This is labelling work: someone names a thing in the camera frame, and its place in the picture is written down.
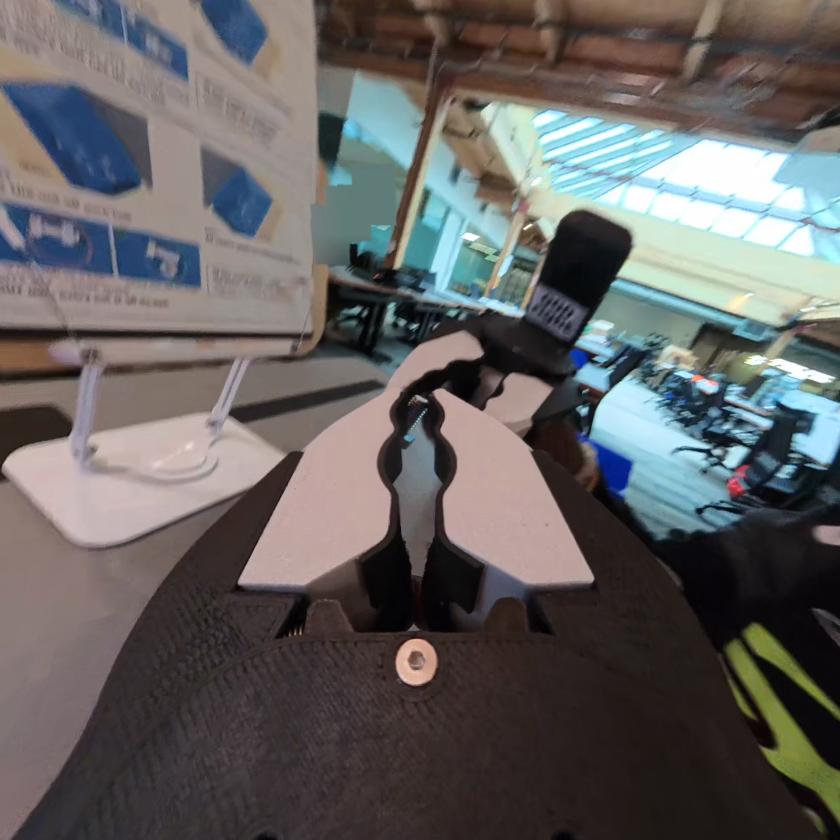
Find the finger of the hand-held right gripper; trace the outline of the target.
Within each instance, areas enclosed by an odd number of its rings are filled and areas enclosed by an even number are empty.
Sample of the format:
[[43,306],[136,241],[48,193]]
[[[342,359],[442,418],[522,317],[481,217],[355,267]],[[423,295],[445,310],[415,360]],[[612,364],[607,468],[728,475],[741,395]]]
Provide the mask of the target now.
[[432,337],[407,355],[385,387],[402,394],[428,394],[460,376],[474,373],[483,357],[480,341],[466,330]]
[[530,433],[534,416],[553,390],[553,386],[530,374],[503,374],[490,367],[470,371],[459,382],[462,400],[519,438]]

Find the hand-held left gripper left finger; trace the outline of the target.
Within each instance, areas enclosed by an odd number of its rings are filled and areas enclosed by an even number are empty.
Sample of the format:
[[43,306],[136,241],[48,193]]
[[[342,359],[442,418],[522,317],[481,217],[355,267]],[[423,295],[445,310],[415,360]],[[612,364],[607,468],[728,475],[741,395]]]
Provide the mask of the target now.
[[240,590],[333,599],[345,611],[412,611],[395,487],[411,397],[385,389],[305,447],[238,577]]

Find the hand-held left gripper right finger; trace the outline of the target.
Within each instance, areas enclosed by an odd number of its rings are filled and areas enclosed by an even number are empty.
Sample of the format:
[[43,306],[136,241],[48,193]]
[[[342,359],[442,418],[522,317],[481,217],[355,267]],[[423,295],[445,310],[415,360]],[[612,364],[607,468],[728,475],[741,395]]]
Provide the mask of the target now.
[[500,599],[589,591],[594,573],[533,450],[450,392],[428,402],[440,487],[427,616],[487,617]]

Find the person's right hand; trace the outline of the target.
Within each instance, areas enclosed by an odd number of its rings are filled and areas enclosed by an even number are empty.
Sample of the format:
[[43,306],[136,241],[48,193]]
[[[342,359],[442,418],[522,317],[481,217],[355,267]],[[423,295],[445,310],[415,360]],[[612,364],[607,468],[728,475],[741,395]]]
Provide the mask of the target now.
[[559,421],[546,426],[543,448],[587,491],[597,488],[601,477],[597,453],[591,444],[580,441],[571,425]]

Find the person's right forearm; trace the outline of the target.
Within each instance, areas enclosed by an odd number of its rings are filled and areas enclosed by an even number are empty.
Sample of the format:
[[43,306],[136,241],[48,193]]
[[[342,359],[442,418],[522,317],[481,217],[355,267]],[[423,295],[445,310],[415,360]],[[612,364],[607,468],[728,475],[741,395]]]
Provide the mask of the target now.
[[805,620],[838,645],[839,508],[755,511],[647,541],[718,649],[752,624]]

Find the dark desk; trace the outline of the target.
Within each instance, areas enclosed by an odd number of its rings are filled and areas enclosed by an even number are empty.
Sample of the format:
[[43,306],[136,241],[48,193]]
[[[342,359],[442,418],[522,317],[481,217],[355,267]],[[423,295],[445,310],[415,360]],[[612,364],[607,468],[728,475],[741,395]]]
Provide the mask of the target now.
[[408,342],[424,341],[436,327],[446,321],[461,322],[486,314],[489,309],[469,299],[453,299],[430,290],[400,286],[394,280],[380,282],[378,277],[356,276],[348,266],[329,268],[324,335],[342,322],[355,322],[353,340],[332,341],[348,350],[356,350],[370,361],[387,364],[392,358],[380,350],[385,321],[397,309],[407,310],[409,322],[415,324]]

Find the group of office chairs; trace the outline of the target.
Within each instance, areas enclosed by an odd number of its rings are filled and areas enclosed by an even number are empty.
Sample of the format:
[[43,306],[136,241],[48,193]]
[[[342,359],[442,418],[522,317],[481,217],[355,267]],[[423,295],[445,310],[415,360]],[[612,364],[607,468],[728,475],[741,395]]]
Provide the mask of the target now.
[[700,442],[671,450],[672,456],[702,456],[700,473],[727,465],[735,448],[747,453],[728,472],[725,497],[706,502],[695,509],[701,520],[711,514],[741,517],[759,510],[792,508],[806,493],[807,480],[816,471],[805,465],[803,455],[794,450],[795,436],[811,431],[815,415],[801,408],[777,405],[770,416],[759,416],[763,424],[741,430],[740,408],[725,405],[709,411],[700,430]]

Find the person's printed black shirt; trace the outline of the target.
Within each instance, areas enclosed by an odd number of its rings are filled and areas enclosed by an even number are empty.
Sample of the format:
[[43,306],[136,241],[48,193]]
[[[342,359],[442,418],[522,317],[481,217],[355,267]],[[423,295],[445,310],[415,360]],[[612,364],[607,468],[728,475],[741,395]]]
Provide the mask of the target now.
[[819,834],[838,838],[838,620],[751,622],[719,660],[762,755]]

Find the steel hex bolt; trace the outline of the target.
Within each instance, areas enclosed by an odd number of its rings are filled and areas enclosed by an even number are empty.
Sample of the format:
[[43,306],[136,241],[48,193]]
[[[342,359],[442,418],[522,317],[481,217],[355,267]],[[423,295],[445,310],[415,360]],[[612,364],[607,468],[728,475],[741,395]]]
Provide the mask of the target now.
[[428,409],[428,400],[423,395],[413,395],[407,404],[406,428],[402,435],[401,448],[407,449],[416,440]]

